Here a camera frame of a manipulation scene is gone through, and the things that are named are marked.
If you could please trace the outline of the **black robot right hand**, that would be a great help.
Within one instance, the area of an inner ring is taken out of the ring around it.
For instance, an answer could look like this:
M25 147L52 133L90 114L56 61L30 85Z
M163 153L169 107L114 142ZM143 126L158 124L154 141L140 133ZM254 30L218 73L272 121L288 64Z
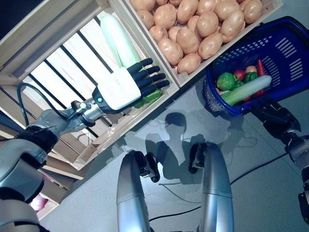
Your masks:
M301 125L296 117L279 103L273 102L269 105L254 106L251 113L257 117L268 133L280 140L284 145L297 140L297 132L301 132Z

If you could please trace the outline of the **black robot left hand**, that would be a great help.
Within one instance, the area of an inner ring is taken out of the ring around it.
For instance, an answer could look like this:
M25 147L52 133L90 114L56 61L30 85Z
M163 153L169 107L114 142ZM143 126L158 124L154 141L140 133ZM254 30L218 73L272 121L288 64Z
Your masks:
M170 85L159 66L146 58L134 65L122 67L99 83L92 93L96 105L106 114L117 114L143 100L157 90Z

